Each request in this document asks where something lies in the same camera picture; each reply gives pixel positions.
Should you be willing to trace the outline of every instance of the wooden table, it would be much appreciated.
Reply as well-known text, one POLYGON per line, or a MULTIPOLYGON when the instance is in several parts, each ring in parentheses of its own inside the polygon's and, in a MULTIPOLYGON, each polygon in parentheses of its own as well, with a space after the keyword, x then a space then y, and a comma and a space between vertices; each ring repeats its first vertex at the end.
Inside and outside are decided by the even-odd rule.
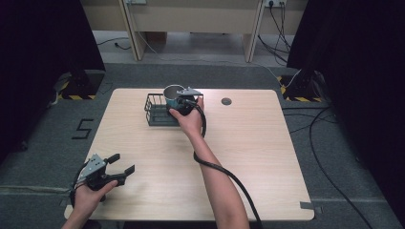
MULTIPOLYGON (((117 89, 98 127, 88 158, 119 153, 107 174, 135 164, 124 186, 100 203, 92 219, 214 220, 200 166, 180 127, 150 127, 143 110, 149 93, 117 89)), ((313 210, 288 128, 274 91, 199 90, 204 94, 205 139, 222 165, 250 193, 262 220, 310 220, 313 210), (228 97, 232 104, 221 100, 228 97)), ((242 193, 248 217, 255 220, 242 193)), ((68 206, 65 217, 72 212, 68 206)))

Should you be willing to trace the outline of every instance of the human hand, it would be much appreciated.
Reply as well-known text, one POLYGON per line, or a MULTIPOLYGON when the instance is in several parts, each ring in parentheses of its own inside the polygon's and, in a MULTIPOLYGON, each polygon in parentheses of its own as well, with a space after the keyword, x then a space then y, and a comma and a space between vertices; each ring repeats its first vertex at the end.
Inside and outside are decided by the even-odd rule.
MULTIPOLYGON (((200 108, 203 110, 202 97, 198 97, 197 105, 199 105, 200 108)), ((186 116, 180 114, 178 111, 174 109, 170 109, 169 112, 173 117, 175 117, 179 121, 182 131, 188 137, 192 137, 194 135, 201 135, 203 121, 200 113, 196 109, 193 109, 193 111, 191 111, 191 113, 186 116)))
POLYGON ((113 180, 98 191, 91 190, 86 184, 79 186, 75 192, 75 208, 74 212, 89 218, 97 208, 100 200, 104 195, 113 190, 118 184, 117 180, 113 180))
POLYGON ((80 229, 84 226, 87 219, 92 215, 97 208, 98 203, 118 184, 117 180, 113 180, 98 191, 91 190, 86 184, 81 184, 75 192, 75 208, 69 216, 68 220, 62 226, 62 229, 80 229))

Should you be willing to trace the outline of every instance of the black cable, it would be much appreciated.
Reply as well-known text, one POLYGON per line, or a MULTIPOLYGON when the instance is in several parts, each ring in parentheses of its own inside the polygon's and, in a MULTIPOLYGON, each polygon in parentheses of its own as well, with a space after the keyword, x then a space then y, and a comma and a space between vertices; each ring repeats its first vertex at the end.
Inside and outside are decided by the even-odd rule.
MULTIPOLYGON (((203 113, 203 109, 202 109, 199 105, 197 105, 195 102, 191 102, 191 103, 189 103, 189 104, 192 105, 192 106, 194 106, 194 107, 197 109, 197 111, 200 113, 201 117, 202 117, 202 137, 205 137, 205 132, 206 132, 206 118, 205 118, 205 114, 203 113)), ((259 224, 259 228, 263 229, 264 227, 263 227, 263 224, 262 224, 262 220, 260 219, 260 216, 259 216, 259 214, 258 214, 258 212, 257 212, 257 210, 256 210, 256 207, 254 206, 253 200, 252 200, 252 198, 250 197, 250 194, 249 194, 249 192, 247 191, 247 189, 245 188, 245 186, 241 183, 241 181, 240 181, 234 174, 232 174, 230 171, 228 171, 228 170, 225 169, 224 167, 200 159, 200 158, 197 156, 196 152, 194 152, 194 159, 195 159, 198 163, 200 163, 200 164, 202 164, 202 165, 204 165, 204 166, 208 166, 208 167, 210 167, 210 168, 212 168, 212 169, 218 170, 218 171, 220 171, 220 172, 226 174, 227 176, 231 177, 231 178, 239 185, 239 187, 241 188, 241 190, 244 192, 244 194, 245 194, 245 196, 246 196, 246 198, 247 198, 247 201, 248 201, 249 204, 250 204, 250 207, 251 207, 251 209, 252 209, 252 212, 253 212, 253 214, 254 214, 256 220, 257 220, 257 223, 259 224)))
POLYGON ((289 53, 289 52, 287 52, 287 51, 279 50, 279 49, 276 49, 276 48, 273 48, 273 47, 269 46, 267 43, 265 43, 265 42, 263 41, 263 39, 262 39, 262 37, 261 37, 260 35, 257 35, 257 37, 260 39, 260 41, 262 42, 263 46, 265 46, 265 48, 271 49, 273 52, 289 53))
POLYGON ((258 35, 258 38, 259 38, 259 40, 262 42, 263 46, 265 46, 265 48, 266 48, 271 54, 273 54, 274 57, 277 56, 279 59, 281 59, 281 60, 283 60, 285 63, 287 63, 286 59, 283 58, 281 55, 279 55, 279 54, 277 53, 277 52, 281 52, 280 50, 277 50, 277 49, 275 49, 275 48, 270 47, 268 44, 266 44, 266 43, 263 41, 263 39, 262 39, 262 37, 261 37, 260 35, 258 35))
MULTIPOLYGON (((279 25, 278 25, 278 23, 277 23, 277 20, 276 20, 276 18, 274 17, 274 14, 273 14, 273 11, 271 10, 272 8, 270 8, 270 14, 271 14, 271 17, 273 18, 273 21, 274 21, 274 23, 276 24, 276 27, 277 27, 277 31, 279 32, 279 38, 281 38, 282 40, 283 40, 283 42, 286 44, 286 47, 289 47, 289 43, 288 43, 288 41, 286 40, 286 37, 284 36, 284 32, 280 29, 280 27, 279 27, 279 25)), ((283 29, 284 29, 284 19, 283 19, 283 8, 282 8, 282 26, 283 26, 283 29)))
MULTIPOLYGON (((311 115, 311 114, 284 114, 284 116, 298 116, 298 115, 300 115, 300 116, 308 116, 308 117, 315 117, 315 115, 311 115)), ((333 116, 333 114, 325 116, 325 117, 318 117, 318 118, 320 120, 322 120, 322 121, 326 121, 326 122, 329 122, 329 123, 338 123, 337 121, 330 121, 330 120, 326 119, 327 117, 330 117, 330 116, 333 116)))
POLYGON ((316 119, 318 119, 318 117, 324 112, 326 111, 328 108, 324 109, 323 111, 321 111, 310 123, 309 125, 309 143, 310 143, 310 148, 312 149, 312 153, 313 156, 315 157, 316 163, 318 164, 319 168, 321 169, 322 173, 325 175, 325 177, 328 179, 328 181, 330 182, 330 184, 337 190, 337 192, 340 193, 340 195, 342 195, 342 197, 348 202, 348 204, 350 204, 352 206, 352 208, 357 212, 357 214, 364 220, 364 222, 367 224, 367 226, 371 229, 372 226, 370 225, 370 223, 367 221, 367 219, 363 216, 363 214, 357 209, 357 207, 352 203, 352 201, 337 187, 337 185, 331 180, 331 178, 329 177, 329 175, 327 174, 327 172, 325 171, 324 167, 321 165, 321 162, 319 161, 318 155, 315 152, 315 148, 313 146, 313 142, 312 142, 312 127, 313 124, 315 123, 316 119))
POLYGON ((291 45, 288 43, 286 39, 286 34, 284 33, 284 23, 286 22, 286 4, 284 2, 281 2, 281 31, 282 31, 282 36, 284 38, 284 43, 286 44, 286 48, 289 51, 291 48, 291 45))
POLYGON ((117 37, 117 38, 105 40, 105 41, 103 41, 103 42, 101 42, 101 43, 97 43, 97 44, 98 44, 98 45, 102 45, 102 44, 105 44, 105 43, 107 43, 107 42, 109 42, 109 41, 113 41, 113 40, 123 40, 123 39, 128 39, 128 37, 117 37))
POLYGON ((121 47, 117 42, 114 43, 114 45, 115 45, 117 48, 120 48, 120 49, 122 49, 122 50, 129 50, 129 49, 131 49, 131 47, 123 48, 123 47, 121 47))

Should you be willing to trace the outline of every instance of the black wire basket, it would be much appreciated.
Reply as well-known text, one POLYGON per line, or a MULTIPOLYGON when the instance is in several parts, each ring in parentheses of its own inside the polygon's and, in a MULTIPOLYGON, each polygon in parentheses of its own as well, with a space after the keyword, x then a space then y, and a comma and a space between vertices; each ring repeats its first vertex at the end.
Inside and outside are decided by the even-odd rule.
POLYGON ((149 126, 179 126, 178 120, 169 113, 163 94, 148 94, 144 110, 149 126))

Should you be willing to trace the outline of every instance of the human arm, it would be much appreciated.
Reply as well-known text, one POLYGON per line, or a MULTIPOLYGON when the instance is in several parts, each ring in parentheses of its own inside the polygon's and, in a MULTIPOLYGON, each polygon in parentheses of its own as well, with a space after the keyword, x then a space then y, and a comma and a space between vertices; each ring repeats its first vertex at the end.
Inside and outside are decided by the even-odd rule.
MULTIPOLYGON (((203 109, 201 97, 198 99, 198 105, 203 109)), ((190 140, 197 156, 221 166, 201 135, 203 122, 200 113, 194 109, 189 115, 183 116, 171 109, 170 114, 179 121, 181 129, 190 140)), ((231 179, 213 168, 205 165, 200 167, 218 228, 249 228, 244 204, 231 179)))
POLYGON ((116 187, 118 182, 113 180, 98 191, 91 190, 83 184, 75 192, 75 208, 62 229, 80 229, 97 208, 101 198, 116 187))

